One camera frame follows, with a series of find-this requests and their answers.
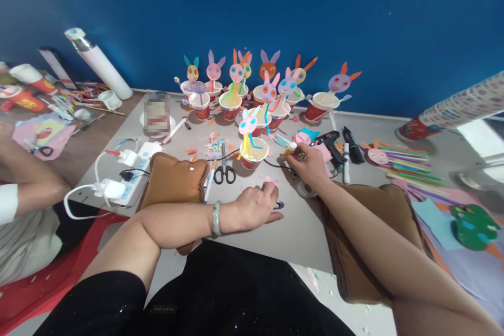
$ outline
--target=white cable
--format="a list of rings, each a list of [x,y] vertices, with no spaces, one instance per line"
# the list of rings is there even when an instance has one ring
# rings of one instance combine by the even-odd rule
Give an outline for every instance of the white cable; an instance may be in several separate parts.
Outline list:
[[[70,197],[70,194],[72,194],[73,192],[76,192],[77,190],[85,188],[85,187],[92,187],[92,188],[96,189],[96,186],[94,184],[77,186],[76,188],[74,188],[70,192],[68,192],[65,195],[65,198],[63,198],[63,204],[65,205],[65,210],[66,210],[68,216],[72,219],[75,219],[76,221],[79,221],[81,219],[101,218],[106,215],[109,215],[110,213],[106,213],[106,214],[102,214],[102,215],[95,215],[95,216],[90,216],[90,217],[76,217],[74,214],[72,214],[72,212],[70,211],[70,206],[68,205],[68,197]]]
[[[100,158],[103,156],[103,155],[106,155],[107,153],[106,152],[102,152],[101,154],[98,155],[98,157],[96,158],[96,160],[94,161],[94,176],[96,178],[96,189],[98,190],[98,192],[103,196],[103,199],[105,200],[105,203],[107,204],[107,207],[109,209],[112,209],[112,207],[110,206],[110,202],[109,200],[107,199],[107,197],[105,197],[105,192],[103,191],[103,189],[101,188],[101,183],[100,183],[100,179],[98,178],[98,161],[100,160]]]

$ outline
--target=brown pillow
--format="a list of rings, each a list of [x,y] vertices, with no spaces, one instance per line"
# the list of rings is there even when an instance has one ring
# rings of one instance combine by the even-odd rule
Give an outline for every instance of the brown pillow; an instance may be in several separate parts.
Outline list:
[[[207,179],[209,164],[206,160],[180,161],[163,152],[152,155],[151,175],[138,211],[159,203],[203,203],[203,183]],[[192,250],[192,243],[177,248],[181,255]]]
[[[410,199],[400,187],[393,184],[380,188],[338,185],[415,247],[433,258]],[[371,273],[329,209],[325,205],[324,207],[325,231],[341,297],[348,303],[382,303],[390,306],[392,295]]]

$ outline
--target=table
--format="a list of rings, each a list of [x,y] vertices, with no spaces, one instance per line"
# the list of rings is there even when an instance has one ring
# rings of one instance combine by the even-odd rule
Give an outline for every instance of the table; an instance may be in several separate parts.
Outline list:
[[[172,94],[171,96],[171,115],[175,118],[176,122],[179,122],[182,117],[188,115],[184,109],[189,108],[181,104],[182,99],[181,94]],[[107,143],[105,150],[113,150],[125,138],[137,139],[140,146],[143,142],[149,140],[143,135],[143,128],[139,122],[142,111],[143,101],[140,101]],[[292,113],[298,115],[303,111],[303,108],[295,108]],[[212,111],[213,115],[216,115],[215,122],[211,126],[208,126],[209,120],[200,121],[196,118],[195,114],[189,114],[188,123],[192,129],[187,130],[185,127],[182,127],[173,139],[164,146],[164,152],[180,160],[186,160],[193,156],[187,156],[185,150],[198,148],[198,158],[203,158],[202,155],[206,152],[206,148],[203,145],[207,144],[205,137],[211,132],[220,134],[219,138],[229,139],[230,144],[239,147],[242,136],[238,132],[237,121],[225,121],[217,109]],[[348,127],[352,131],[356,143],[372,143],[375,139],[379,139],[391,145],[406,146],[405,142],[400,141],[394,133],[406,120],[403,118],[367,114],[336,113],[336,122],[339,131],[341,131],[343,126]],[[291,139],[298,129],[303,128],[303,125],[321,132],[332,130],[329,118],[324,118],[314,125],[309,125],[303,123],[303,118],[301,117],[301,121],[297,123],[291,119],[285,120],[280,125],[277,133],[286,139]],[[267,160],[273,164],[284,164],[280,157],[280,154],[284,150],[283,147],[274,141],[268,140],[266,135],[263,135],[262,138],[268,142],[273,152],[273,155],[268,157]],[[131,145],[125,144],[124,148],[129,148],[130,146],[133,147],[133,143]],[[449,178],[450,172],[464,169],[480,161],[478,155],[464,138],[459,134],[451,132],[433,135],[426,140],[415,142],[411,147],[429,152],[435,174],[443,177],[448,187],[455,187]],[[296,191],[299,178],[294,177],[292,172],[288,170],[274,168],[264,162],[255,171],[244,169],[241,161],[237,160],[233,160],[232,166],[237,174],[236,182],[232,185],[226,183],[222,185],[213,184],[209,198],[210,203],[218,199],[223,202],[232,201],[246,187],[262,185],[264,177],[270,176],[272,180],[280,181],[279,199],[285,203],[285,208],[282,210],[285,218],[282,221],[265,225],[251,232],[222,236],[217,241],[302,266],[332,272],[331,258],[318,200],[303,200],[299,197]],[[119,180],[118,174],[124,169],[126,167],[117,164],[115,158],[112,156],[104,156],[98,167],[98,172],[101,180],[104,178]],[[79,185],[95,182],[94,176],[93,167],[90,167],[80,180]],[[385,177],[385,172],[368,163],[361,165],[351,164],[350,178],[354,184],[380,186],[389,183]],[[340,174],[334,180],[342,182],[342,175]],[[141,187],[142,185],[136,190],[135,195],[137,197],[142,192],[140,190]],[[87,188],[75,192],[70,198],[92,206],[102,207],[104,205],[103,199],[95,197],[93,192]],[[138,206],[138,201],[134,206],[119,209],[119,212],[124,215],[133,215]]]

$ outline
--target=white thermos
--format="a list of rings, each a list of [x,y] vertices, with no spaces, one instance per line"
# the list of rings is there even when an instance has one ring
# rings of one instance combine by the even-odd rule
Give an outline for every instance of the white thermos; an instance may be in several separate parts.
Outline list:
[[[126,84],[121,75],[107,59],[101,49],[93,42],[85,38],[86,33],[80,28],[72,28],[65,31],[65,35],[70,39],[82,59],[89,64],[89,67],[103,80],[103,82],[113,90],[121,100],[127,100],[133,96],[133,91]]]

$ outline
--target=hand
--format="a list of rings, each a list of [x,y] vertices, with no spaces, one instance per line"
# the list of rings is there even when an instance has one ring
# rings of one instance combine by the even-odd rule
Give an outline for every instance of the hand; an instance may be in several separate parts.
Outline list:
[[[272,182],[265,182],[262,188],[246,188],[236,201],[226,204],[229,205],[229,211],[221,213],[224,215],[220,220],[221,231],[249,231],[264,223],[283,219],[282,213],[273,211],[277,200],[278,188]]]
[[[7,122],[0,121],[0,138],[12,138],[14,127]]]
[[[305,143],[299,143],[298,147],[306,155],[306,159],[298,162],[292,155],[287,155],[286,160],[296,170],[301,179],[316,190],[317,186],[329,180],[325,172],[326,167],[322,152]]]

